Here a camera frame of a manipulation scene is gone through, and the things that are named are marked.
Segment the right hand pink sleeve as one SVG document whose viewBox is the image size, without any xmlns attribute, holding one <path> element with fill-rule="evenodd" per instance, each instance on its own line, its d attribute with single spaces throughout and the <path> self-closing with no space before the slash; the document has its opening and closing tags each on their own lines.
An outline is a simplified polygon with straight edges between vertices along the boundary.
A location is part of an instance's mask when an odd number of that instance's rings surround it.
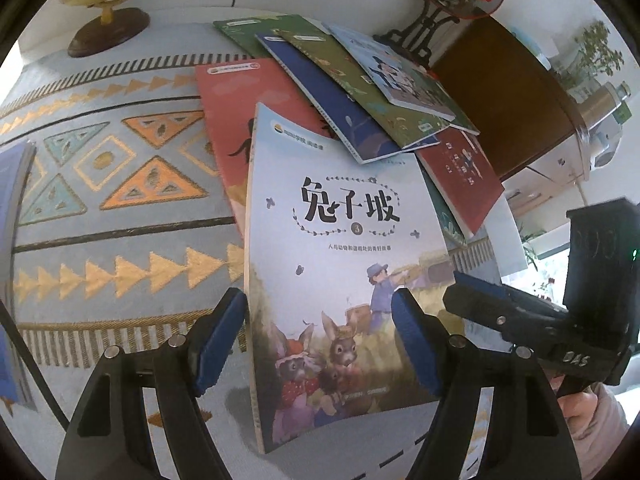
<svg viewBox="0 0 640 480">
<path fill-rule="evenodd" d="M 614 455 L 629 429 L 622 404 L 602 382 L 558 403 L 572 437 L 583 479 L 593 479 Z"/>
</svg>

